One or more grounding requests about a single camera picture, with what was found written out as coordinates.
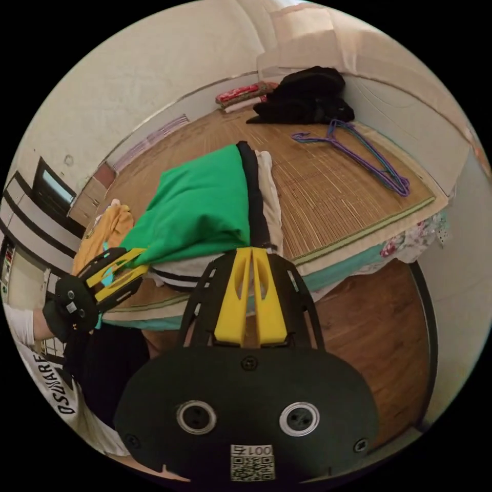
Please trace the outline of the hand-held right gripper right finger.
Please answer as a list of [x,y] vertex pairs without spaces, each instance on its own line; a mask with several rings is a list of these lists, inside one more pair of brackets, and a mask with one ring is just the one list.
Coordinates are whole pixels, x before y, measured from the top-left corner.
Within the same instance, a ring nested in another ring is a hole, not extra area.
[[269,259],[265,249],[252,249],[257,339],[284,344],[288,334]]

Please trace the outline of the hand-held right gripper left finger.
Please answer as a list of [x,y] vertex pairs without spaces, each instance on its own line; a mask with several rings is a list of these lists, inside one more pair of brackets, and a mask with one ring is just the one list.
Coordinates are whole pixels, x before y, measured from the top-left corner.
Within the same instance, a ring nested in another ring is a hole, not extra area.
[[237,249],[214,330],[218,344],[242,344],[245,337],[251,273],[251,249]]

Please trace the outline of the person's left hand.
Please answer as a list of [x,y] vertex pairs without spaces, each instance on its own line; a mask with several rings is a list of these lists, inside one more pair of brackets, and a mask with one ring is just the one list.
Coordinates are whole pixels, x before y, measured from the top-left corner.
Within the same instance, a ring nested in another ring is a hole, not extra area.
[[66,343],[76,328],[65,311],[56,300],[48,300],[42,309],[35,309],[32,314],[34,341],[56,338]]

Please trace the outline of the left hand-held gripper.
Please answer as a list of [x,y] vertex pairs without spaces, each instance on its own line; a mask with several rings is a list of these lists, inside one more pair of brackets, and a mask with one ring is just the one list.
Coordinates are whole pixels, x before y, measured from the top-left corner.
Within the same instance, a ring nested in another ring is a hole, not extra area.
[[55,294],[75,328],[93,332],[102,315],[133,296],[148,271],[134,261],[145,248],[110,248],[87,263],[77,275],[60,278]]

